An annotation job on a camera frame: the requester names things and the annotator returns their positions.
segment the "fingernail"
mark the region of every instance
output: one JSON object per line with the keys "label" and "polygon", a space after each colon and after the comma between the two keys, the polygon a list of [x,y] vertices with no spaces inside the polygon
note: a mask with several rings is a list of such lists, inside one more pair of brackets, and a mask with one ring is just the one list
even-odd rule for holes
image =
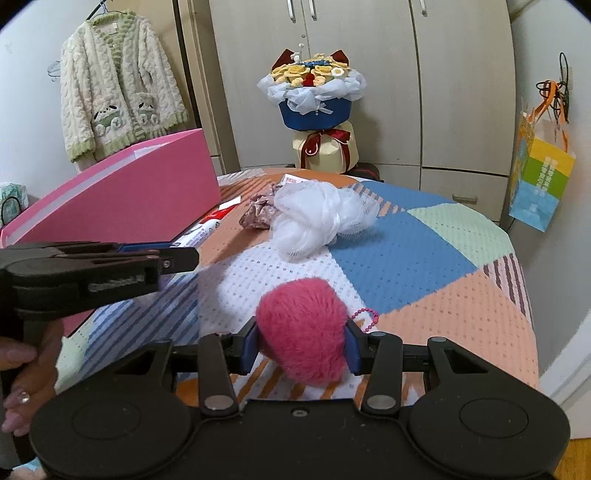
{"label": "fingernail", "polygon": [[22,437],[23,435],[26,435],[27,433],[29,433],[30,428],[31,428],[31,425],[25,425],[24,427],[16,429],[14,431],[14,436],[15,437]]}
{"label": "fingernail", "polygon": [[14,345],[7,352],[11,362],[32,362],[37,356],[37,349],[30,345]]}
{"label": "fingernail", "polygon": [[9,408],[14,408],[14,407],[18,407],[19,405],[21,405],[21,397],[20,395],[22,394],[24,390],[20,387],[14,389],[9,396],[6,397],[6,399],[4,400],[4,408],[5,409],[9,409]]}
{"label": "fingernail", "polygon": [[16,412],[9,411],[4,417],[4,423],[2,424],[2,431],[4,433],[11,433],[16,429],[23,427],[25,420]]}

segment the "white tulle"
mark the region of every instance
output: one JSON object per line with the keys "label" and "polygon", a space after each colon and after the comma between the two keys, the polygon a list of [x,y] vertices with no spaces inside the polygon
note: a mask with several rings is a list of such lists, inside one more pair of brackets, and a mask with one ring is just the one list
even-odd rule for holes
{"label": "white tulle", "polygon": [[353,189],[324,181],[287,184],[275,194],[280,214],[271,224],[271,244],[289,260],[299,260],[336,240],[371,226],[379,204]]}
{"label": "white tulle", "polygon": [[276,83],[271,74],[261,79],[256,86],[266,93],[267,98],[275,105],[287,100],[290,109],[305,115],[317,111],[322,102],[333,98],[351,101],[360,99],[367,82],[357,70],[350,70],[348,76],[342,79],[335,78],[319,87],[293,88],[289,82]]}

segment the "red flower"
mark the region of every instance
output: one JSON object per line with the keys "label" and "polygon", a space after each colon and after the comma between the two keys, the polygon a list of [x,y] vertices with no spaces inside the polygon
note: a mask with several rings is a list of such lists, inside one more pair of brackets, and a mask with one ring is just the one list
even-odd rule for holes
{"label": "red flower", "polygon": [[307,73],[306,78],[302,82],[302,87],[313,87],[314,86],[314,74]]}

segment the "cardigan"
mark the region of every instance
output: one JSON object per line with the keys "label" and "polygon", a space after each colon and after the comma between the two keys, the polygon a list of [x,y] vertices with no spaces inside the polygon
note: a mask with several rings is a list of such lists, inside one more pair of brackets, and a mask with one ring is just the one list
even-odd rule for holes
{"label": "cardigan", "polygon": [[150,22],[111,12],[84,22],[61,49],[61,123],[71,161],[99,161],[188,120]]}

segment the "blue square patch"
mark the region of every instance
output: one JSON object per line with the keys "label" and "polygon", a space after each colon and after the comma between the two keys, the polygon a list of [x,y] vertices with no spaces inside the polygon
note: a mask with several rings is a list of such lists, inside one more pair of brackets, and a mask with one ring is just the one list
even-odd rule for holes
{"label": "blue square patch", "polygon": [[365,306],[379,313],[400,309],[476,271],[407,212],[378,218],[362,236],[339,237],[329,249]]}

